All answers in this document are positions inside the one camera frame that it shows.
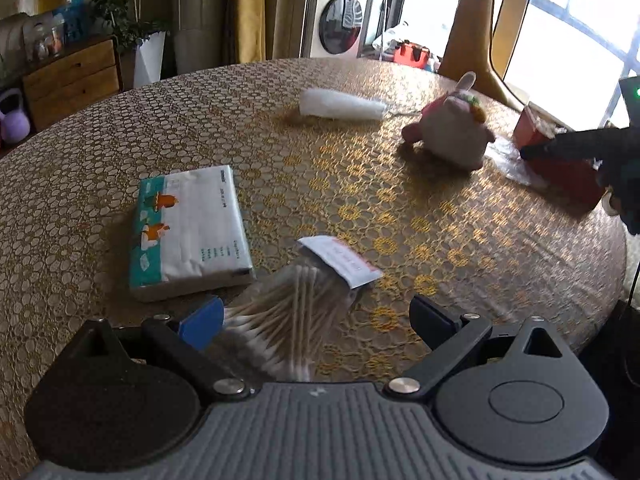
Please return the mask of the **bag of cotton swabs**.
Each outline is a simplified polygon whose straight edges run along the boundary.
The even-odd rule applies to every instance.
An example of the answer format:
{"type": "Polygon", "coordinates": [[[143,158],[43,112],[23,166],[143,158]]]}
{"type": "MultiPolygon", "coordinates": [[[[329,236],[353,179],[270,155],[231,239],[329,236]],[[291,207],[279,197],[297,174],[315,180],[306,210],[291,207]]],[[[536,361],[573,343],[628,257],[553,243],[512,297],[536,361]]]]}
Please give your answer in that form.
{"type": "Polygon", "coordinates": [[[326,335],[358,292],[323,263],[289,264],[224,307],[222,343],[271,378],[310,382],[326,335]]]}

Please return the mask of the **white fluffy roll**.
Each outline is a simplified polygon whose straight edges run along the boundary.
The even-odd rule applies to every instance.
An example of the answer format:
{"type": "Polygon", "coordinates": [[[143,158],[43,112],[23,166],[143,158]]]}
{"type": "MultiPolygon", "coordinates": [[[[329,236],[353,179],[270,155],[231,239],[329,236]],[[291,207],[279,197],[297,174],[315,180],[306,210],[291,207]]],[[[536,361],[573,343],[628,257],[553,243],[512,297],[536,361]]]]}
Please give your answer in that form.
{"type": "Polygon", "coordinates": [[[330,89],[305,90],[298,101],[299,114],[337,120],[372,120],[380,122],[387,106],[378,101],[330,89]]]}

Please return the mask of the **red storage box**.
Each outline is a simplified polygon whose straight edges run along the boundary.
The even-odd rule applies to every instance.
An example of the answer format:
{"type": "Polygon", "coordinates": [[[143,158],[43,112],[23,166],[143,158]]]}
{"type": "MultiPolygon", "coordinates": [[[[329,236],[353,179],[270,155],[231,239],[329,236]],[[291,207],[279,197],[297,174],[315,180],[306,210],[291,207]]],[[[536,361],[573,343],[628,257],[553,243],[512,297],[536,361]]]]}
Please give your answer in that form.
{"type": "MultiPolygon", "coordinates": [[[[521,111],[513,131],[513,142],[522,148],[543,144],[556,136],[558,124],[536,106],[526,105],[521,111]]],[[[564,160],[534,158],[526,164],[538,176],[564,192],[582,208],[593,209],[604,194],[604,187],[597,181],[597,170],[588,160],[564,160]]]]}

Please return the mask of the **crinkled clear plastic bag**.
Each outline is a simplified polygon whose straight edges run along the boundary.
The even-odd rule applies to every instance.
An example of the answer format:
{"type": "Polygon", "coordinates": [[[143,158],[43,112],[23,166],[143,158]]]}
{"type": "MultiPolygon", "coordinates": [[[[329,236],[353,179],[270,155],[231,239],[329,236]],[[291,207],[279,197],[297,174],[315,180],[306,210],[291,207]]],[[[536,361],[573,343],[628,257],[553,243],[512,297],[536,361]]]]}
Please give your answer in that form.
{"type": "Polygon", "coordinates": [[[496,140],[487,144],[485,156],[508,179],[520,184],[544,190],[548,182],[527,166],[521,158],[520,151],[510,139],[497,136],[496,140]]]}

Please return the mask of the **tissue pack with duck print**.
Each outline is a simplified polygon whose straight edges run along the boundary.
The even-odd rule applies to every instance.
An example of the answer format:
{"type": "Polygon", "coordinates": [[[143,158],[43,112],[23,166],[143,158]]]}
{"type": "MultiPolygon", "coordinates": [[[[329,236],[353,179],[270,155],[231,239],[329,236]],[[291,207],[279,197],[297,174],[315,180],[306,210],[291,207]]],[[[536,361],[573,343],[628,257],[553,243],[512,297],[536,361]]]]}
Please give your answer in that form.
{"type": "Polygon", "coordinates": [[[230,166],[140,181],[129,290],[160,301],[250,284],[255,277],[230,166]]]}

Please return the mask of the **white bunny plush toy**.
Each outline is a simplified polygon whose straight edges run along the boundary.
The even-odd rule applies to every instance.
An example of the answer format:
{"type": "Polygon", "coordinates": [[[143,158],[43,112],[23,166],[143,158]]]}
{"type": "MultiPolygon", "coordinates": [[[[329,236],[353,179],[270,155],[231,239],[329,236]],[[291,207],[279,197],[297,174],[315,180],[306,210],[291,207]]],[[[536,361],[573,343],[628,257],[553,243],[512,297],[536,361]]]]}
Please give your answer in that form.
{"type": "Polygon", "coordinates": [[[402,128],[402,140],[421,142],[428,152],[461,170],[480,170],[487,145],[496,136],[488,128],[484,107],[471,92],[475,81],[476,73],[466,72],[454,90],[428,103],[417,122],[402,128]]]}

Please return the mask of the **yellow chair back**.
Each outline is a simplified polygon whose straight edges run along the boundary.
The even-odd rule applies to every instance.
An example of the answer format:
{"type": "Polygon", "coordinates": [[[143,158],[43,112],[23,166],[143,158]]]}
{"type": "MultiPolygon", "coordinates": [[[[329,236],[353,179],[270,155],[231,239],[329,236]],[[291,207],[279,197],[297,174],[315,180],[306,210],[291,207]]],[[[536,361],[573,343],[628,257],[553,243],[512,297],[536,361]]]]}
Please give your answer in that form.
{"type": "Polygon", "coordinates": [[[519,112],[525,102],[504,76],[522,29],[529,0],[459,0],[438,73],[451,80],[476,75],[475,89],[519,112]]]}

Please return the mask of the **woven lace tablecloth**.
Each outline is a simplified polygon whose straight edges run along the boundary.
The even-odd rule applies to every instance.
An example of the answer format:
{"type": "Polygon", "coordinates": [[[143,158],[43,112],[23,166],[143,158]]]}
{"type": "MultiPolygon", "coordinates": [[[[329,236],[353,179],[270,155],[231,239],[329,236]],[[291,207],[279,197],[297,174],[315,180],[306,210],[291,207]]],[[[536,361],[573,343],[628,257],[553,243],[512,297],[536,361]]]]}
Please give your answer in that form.
{"type": "Polygon", "coordinates": [[[128,289],[139,182],[228,165],[254,266],[272,272],[299,238],[334,235],[382,278],[326,340],[326,380],[389,378],[424,356],[409,328],[421,294],[499,322],[551,321],[573,349],[622,292],[625,230],[603,210],[542,195],[491,165],[462,174],[404,150],[401,119],[339,125],[297,116],[332,88],[413,110],[450,87],[373,61],[280,60],[201,70],[83,110],[1,162],[1,474],[37,457],[24,404],[88,318],[134,325],[189,300],[142,304],[128,289]]]}

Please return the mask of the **red basket on floor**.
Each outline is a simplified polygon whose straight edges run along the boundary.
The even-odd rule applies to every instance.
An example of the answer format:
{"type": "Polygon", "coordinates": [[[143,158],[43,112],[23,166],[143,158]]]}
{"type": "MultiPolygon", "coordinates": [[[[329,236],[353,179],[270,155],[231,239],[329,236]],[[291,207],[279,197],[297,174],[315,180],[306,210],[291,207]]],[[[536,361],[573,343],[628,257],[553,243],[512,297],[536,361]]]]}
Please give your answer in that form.
{"type": "Polygon", "coordinates": [[[420,44],[414,44],[413,42],[404,41],[400,44],[396,44],[393,62],[399,65],[410,66],[424,70],[430,59],[431,51],[426,47],[420,46],[420,44]]]}

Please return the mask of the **white washing machine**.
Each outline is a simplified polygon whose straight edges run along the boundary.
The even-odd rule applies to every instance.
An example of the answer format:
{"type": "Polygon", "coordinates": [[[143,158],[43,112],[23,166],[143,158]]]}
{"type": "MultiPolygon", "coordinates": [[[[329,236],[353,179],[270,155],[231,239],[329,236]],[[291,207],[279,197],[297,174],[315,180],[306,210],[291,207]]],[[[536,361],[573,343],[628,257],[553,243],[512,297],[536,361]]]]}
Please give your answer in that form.
{"type": "Polygon", "coordinates": [[[366,0],[307,0],[304,58],[356,58],[366,0]]]}

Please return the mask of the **purple kettlebell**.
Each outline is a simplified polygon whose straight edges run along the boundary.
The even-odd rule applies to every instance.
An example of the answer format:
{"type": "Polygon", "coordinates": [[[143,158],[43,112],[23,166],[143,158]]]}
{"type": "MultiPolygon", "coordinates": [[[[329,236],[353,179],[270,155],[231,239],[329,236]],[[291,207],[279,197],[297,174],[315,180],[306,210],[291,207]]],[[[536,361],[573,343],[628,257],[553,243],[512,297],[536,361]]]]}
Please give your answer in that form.
{"type": "Polygon", "coordinates": [[[30,133],[30,121],[23,108],[21,90],[12,88],[1,95],[1,101],[16,96],[17,108],[8,114],[1,114],[1,139],[9,144],[17,144],[25,140],[30,133]]]}

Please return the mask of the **wooden drawer cabinet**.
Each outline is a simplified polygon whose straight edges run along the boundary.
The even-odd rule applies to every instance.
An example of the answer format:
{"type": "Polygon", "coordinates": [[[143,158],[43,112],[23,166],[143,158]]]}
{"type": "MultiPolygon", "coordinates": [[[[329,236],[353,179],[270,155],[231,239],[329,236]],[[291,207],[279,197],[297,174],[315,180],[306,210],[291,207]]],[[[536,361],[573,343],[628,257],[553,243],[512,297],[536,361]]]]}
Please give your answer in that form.
{"type": "Polygon", "coordinates": [[[22,76],[37,131],[122,91],[115,39],[94,36],[36,63],[22,76]]]}

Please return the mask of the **white tall planter pot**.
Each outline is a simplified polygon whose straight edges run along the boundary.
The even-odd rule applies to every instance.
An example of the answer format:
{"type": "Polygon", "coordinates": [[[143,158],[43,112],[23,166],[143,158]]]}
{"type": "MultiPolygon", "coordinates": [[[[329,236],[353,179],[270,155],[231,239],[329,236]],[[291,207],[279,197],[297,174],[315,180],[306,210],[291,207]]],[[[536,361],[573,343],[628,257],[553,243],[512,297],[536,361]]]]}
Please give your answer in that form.
{"type": "Polygon", "coordinates": [[[140,88],[160,81],[166,32],[154,32],[136,49],[132,86],[140,88]]]}

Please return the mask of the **green leafy houseplant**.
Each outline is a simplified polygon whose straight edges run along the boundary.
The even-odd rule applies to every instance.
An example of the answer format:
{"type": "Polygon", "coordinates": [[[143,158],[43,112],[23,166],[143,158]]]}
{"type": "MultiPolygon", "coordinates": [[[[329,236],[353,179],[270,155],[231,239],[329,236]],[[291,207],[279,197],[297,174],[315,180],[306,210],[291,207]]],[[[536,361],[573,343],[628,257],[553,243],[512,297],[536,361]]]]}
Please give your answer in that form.
{"type": "Polygon", "coordinates": [[[93,21],[99,23],[116,40],[119,54],[141,47],[157,32],[166,32],[162,20],[140,20],[129,11],[130,0],[91,0],[89,10],[93,21]]]}

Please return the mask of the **yellow curtain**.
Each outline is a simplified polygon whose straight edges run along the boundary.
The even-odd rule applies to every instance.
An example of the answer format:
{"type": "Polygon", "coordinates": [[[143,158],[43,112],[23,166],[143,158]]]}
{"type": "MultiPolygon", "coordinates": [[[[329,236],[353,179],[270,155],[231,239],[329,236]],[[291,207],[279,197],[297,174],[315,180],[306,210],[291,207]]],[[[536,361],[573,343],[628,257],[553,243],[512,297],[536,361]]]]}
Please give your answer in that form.
{"type": "Polygon", "coordinates": [[[265,0],[235,0],[236,54],[240,63],[266,58],[265,0]]]}

